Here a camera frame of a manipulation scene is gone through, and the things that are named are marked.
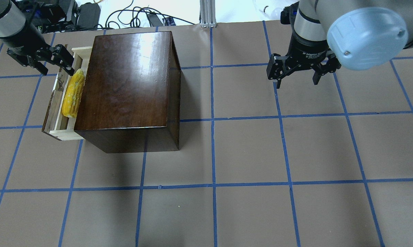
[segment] drawer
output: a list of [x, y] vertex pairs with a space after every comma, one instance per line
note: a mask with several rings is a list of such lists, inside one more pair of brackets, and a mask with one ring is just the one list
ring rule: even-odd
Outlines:
[[[71, 51], [74, 57], [73, 69], [77, 71], [81, 68], [86, 75], [92, 46], [72, 48]], [[82, 136], [74, 132], [76, 118], [65, 117], [61, 111], [70, 77], [63, 69], [57, 74], [42, 126], [43, 133], [61, 141], [83, 139]]]

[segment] wooden box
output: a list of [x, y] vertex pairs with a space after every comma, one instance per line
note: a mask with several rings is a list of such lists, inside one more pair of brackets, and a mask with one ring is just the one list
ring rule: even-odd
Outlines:
[[180, 65], [171, 32], [96, 36], [86, 74], [75, 133], [106, 153], [179, 149]]

